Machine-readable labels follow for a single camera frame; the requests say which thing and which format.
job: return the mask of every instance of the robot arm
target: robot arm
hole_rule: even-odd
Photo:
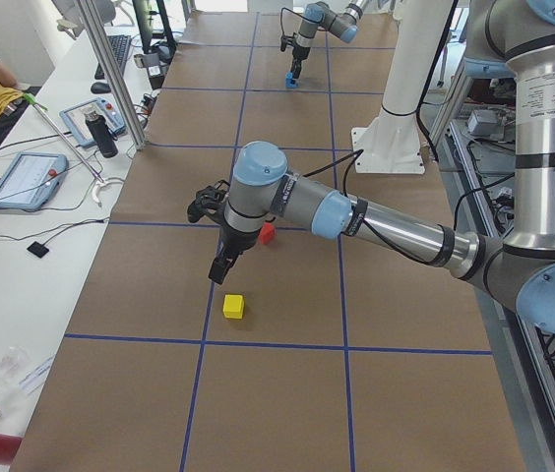
[[[301,64],[308,58],[317,28],[322,28],[338,37],[343,42],[351,42],[358,33],[358,21],[363,16],[370,0],[354,0],[338,15],[327,3],[310,3],[302,17],[299,31],[292,36],[283,35],[279,49],[283,52],[286,46],[293,48],[293,61],[290,72],[286,74],[286,87],[295,89],[301,74]]]
[[[470,29],[469,51],[499,50],[517,75],[516,225],[503,241],[456,233],[342,195],[288,170],[286,158],[276,146],[255,142],[241,150],[229,189],[224,184],[209,187],[199,192],[188,208],[191,221],[207,215],[221,228],[222,248],[210,278],[223,283],[237,257],[253,247],[265,216],[271,213],[319,236],[332,239],[343,233],[391,248],[415,262],[445,267],[522,318],[555,332],[553,3],[472,2],[488,10],[481,17],[482,27]],[[511,15],[504,10],[508,5]],[[491,19],[496,16],[500,16],[501,28],[492,30]],[[316,28],[321,20],[311,25]],[[529,28],[521,29],[520,24]]]
[[[191,222],[206,215],[220,226],[221,248],[210,270],[216,283],[223,283],[238,256],[255,245],[271,213],[317,236],[335,239],[342,233],[393,249],[415,262],[446,268],[508,309],[555,332],[555,259],[507,252],[498,239],[458,233],[345,196],[288,169],[284,153],[270,143],[244,147],[226,187],[221,181],[198,192],[188,207]]]

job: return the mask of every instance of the mouse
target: mouse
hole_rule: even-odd
[[[92,93],[110,93],[111,87],[105,82],[94,82],[90,91]]]

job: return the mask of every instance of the table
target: table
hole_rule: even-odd
[[[112,28],[108,33],[133,35],[135,30]],[[96,63],[84,32],[36,96],[39,103],[48,107],[50,117],[60,127],[64,127],[58,116],[62,109],[93,96],[114,101],[110,94],[92,95],[90,92]],[[134,103],[140,103],[142,95],[151,92],[146,72],[138,69],[131,58],[124,78]],[[52,134],[49,126],[29,107],[4,145]],[[119,152],[115,157],[99,158],[103,177],[124,178],[131,166],[135,148],[130,136],[120,137],[117,146]],[[59,138],[53,138],[0,151],[0,176],[18,151],[32,149],[65,153],[70,165],[78,163],[68,147]],[[86,149],[85,155],[91,155],[94,150],[95,147]],[[92,165],[99,168],[95,161]],[[102,206],[98,207],[87,191],[92,181],[85,166],[79,165],[68,172],[57,194],[46,204],[46,207],[72,208],[83,199],[76,209],[36,213],[0,210],[0,234],[22,237],[65,223],[108,217],[122,186],[114,183],[102,190]],[[0,359],[11,346],[23,349],[30,361],[21,377],[56,352],[105,228],[106,223],[97,223],[70,229],[49,243],[50,252],[43,259],[33,256],[26,247],[32,241],[47,240],[54,233],[21,242],[0,238]],[[40,391],[38,388],[29,396],[0,392],[3,410],[0,433],[24,434]]]

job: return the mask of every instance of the yellow cube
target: yellow cube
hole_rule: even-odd
[[[230,320],[242,320],[242,311],[245,308],[245,299],[242,295],[225,295],[222,304],[222,313]]]

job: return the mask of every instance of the keyboard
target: keyboard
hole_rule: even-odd
[[[113,55],[116,58],[118,67],[120,68],[120,74],[124,74],[124,69],[127,65],[127,58],[129,57],[129,49],[131,49],[131,36],[127,34],[114,34],[108,36],[108,38],[109,42],[111,42]],[[99,81],[100,79],[104,79],[104,72],[102,72],[102,67],[100,67],[100,64],[98,64],[93,77],[97,81]]]

